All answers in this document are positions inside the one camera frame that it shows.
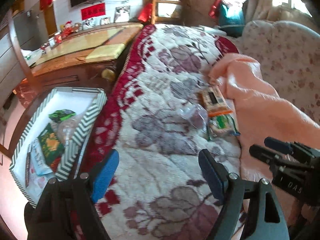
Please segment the blue gripper pad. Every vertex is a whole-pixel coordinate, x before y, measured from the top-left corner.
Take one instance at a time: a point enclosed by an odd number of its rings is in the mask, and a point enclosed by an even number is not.
[[[220,175],[218,174],[219,171],[216,171],[216,169],[218,168],[218,170],[223,171],[223,169],[225,170],[224,166],[220,163],[216,163],[208,150],[201,150],[199,152],[198,161],[199,166],[202,170],[203,177],[207,181],[214,198],[220,200],[223,203],[225,185],[223,185]]]
[[[93,201],[93,203],[96,203],[105,195],[118,165],[119,153],[116,150],[112,150],[109,153],[108,160],[93,182],[93,190],[91,195],[91,200]]]

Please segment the pink blanket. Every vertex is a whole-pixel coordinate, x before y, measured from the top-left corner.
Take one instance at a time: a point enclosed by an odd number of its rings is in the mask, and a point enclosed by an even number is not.
[[[249,147],[263,145],[266,137],[282,141],[299,141],[320,148],[320,126],[289,101],[280,98],[276,90],[262,80],[260,64],[255,59],[228,53],[209,73],[210,82],[219,85],[225,98],[234,100],[241,136],[241,176],[247,180],[272,179],[269,166],[252,158]],[[288,224],[296,208],[294,198],[276,189]]]

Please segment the photo frame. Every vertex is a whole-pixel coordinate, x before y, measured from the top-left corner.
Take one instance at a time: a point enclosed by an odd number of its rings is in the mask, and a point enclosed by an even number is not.
[[[115,9],[115,23],[128,22],[130,20],[130,6],[119,6]]]
[[[87,30],[87,29],[90,29],[90,28],[93,28],[95,27],[95,19],[94,18],[89,18],[89,19],[86,19],[84,21],[82,21],[82,28],[84,30]]]
[[[105,17],[100,20],[100,25],[106,25],[106,24],[110,24],[110,23],[111,23],[110,17]]]

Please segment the quilt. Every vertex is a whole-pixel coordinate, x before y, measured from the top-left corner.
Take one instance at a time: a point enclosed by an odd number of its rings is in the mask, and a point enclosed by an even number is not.
[[[202,176],[198,153],[208,149],[239,174],[241,149],[235,137],[208,142],[179,109],[198,103],[212,65],[228,52],[238,50],[227,38],[175,25],[148,25],[133,43],[82,165],[89,171],[110,149],[119,152],[119,167],[96,204],[112,240],[202,240],[211,231],[221,203]]]

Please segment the gift box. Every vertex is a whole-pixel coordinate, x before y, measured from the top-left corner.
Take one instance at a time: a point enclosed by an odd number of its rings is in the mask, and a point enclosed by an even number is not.
[[[35,111],[20,137],[9,167],[14,181],[33,207],[36,207],[40,195],[36,195],[25,185],[26,157],[30,143],[39,136],[50,122],[49,114],[60,109],[70,109],[76,113],[84,113],[83,118],[65,147],[57,171],[54,174],[58,180],[66,180],[76,157],[82,150],[83,142],[89,135],[106,100],[107,97],[103,89],[56,87],[52,89]]]

